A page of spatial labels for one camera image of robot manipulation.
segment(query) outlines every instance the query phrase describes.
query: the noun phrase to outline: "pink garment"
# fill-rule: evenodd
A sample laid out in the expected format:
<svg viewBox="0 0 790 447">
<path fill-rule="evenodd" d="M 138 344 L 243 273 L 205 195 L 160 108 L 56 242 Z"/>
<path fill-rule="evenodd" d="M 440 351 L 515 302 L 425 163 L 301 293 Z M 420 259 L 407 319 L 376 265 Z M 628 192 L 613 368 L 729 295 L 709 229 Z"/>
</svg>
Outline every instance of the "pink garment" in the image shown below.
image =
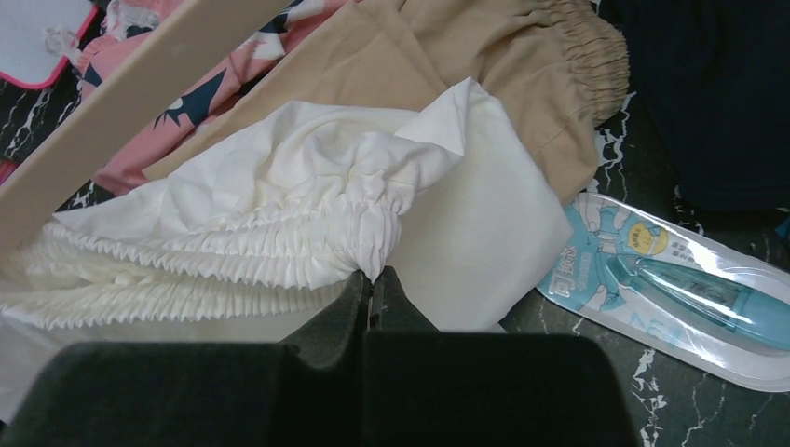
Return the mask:
<svg viewBox="0 0 790 447">
<path fill-rule="evenodd" d="M 168 110 L 158 116 L 113 159 L 93 181 L 123 195 L 147 183 L 143 169 L 169 154 L 196 126 L 227 111 L 240 87 L 270 70 L 343 4 L 360 0 L 295 0 L 203 76 Z M 86 99 L 183 0 L 113 0 L 104 22 L 106 33 L 91 41 L 75 66 L 83 75 Z"/>
</svg>

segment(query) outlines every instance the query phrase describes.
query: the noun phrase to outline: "beige bar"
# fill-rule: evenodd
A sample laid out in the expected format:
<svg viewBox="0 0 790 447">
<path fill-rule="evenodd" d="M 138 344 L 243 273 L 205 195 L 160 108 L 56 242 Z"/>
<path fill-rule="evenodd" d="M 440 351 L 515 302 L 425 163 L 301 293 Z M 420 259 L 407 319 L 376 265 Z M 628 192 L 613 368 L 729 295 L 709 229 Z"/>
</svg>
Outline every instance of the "beige bar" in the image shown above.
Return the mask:
<svg viewBox="0 0 790 447">
<path fill-rule="evenodd" d="M 0 252 L 291 0 L 186 0 L 0 187 Z"/>
</svg>

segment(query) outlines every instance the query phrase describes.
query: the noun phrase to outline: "black marble surface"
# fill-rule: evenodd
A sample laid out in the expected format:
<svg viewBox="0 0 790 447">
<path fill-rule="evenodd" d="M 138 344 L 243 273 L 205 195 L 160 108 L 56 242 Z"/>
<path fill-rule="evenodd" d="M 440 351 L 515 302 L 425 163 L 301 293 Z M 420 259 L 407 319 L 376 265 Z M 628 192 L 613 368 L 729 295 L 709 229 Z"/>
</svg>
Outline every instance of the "black marble surface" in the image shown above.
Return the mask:
<svg viewBox="0 0 790 447">
<path fill-rule="evenodd" d="M 0 153 L 21 162 L 77 105 L 76 79 L 70 72 L 42 91 L 0 81 Z M 678 197 L 676 174 L 637 93 L 599 129 L 598 146 L 601 168 L 592 190 L 790 269 L 790 253 L 774 233 L 787 217 L 785 211 L 701 212 Z M 111 197 L 88 182 L 62 208 L 82 208 Z M 614 365 L 645 446 L 790 445 L 790 425 L 785 423 L 790 393 L 766 394 L 727 383 L 576 317 L 537 292 L 529 293 L 502 324 L 513 332 L 574 333 L 596 341 Z"/>
</svg>

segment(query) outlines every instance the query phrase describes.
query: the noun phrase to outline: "white garment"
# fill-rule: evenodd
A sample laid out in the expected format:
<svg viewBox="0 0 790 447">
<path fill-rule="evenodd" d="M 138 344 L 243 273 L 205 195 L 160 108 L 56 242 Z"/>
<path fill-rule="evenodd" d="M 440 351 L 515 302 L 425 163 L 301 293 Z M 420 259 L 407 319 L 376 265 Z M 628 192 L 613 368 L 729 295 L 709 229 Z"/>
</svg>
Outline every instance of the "white garment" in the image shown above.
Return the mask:
<svg viewBox="0 0 790 447">
<path fill-rule="evenodd" d="M 500 102 L 474 81 L 420 114 L 290 103 L 166 180 L 56 214 L 0 260 L 0 274 L 30 283 L 0 282 L 0 418 L 76 340 L 278 340 L 336 296 L 333 283 L 357 268 L 375 278 L 384 262 L 439 329 L 486 331 L 570 234 Z M 233 316 L 248 317 L 195 321 Z"/>
</svg>

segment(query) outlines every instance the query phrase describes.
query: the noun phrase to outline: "blister packaging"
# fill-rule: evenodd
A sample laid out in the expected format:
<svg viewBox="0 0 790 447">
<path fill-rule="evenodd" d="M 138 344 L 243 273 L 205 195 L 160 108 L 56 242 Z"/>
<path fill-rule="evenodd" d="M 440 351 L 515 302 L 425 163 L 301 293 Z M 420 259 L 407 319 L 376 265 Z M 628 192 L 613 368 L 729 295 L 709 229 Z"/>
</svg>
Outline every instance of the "blister packaging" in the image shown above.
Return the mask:
<svg viewBox="0 0 790 447">
<path fill-rule="evenodd" d="M 538 290 L 747 388 L 790 391 L 790 275 L 608 196 L 580 194 Z"/>
</svg>

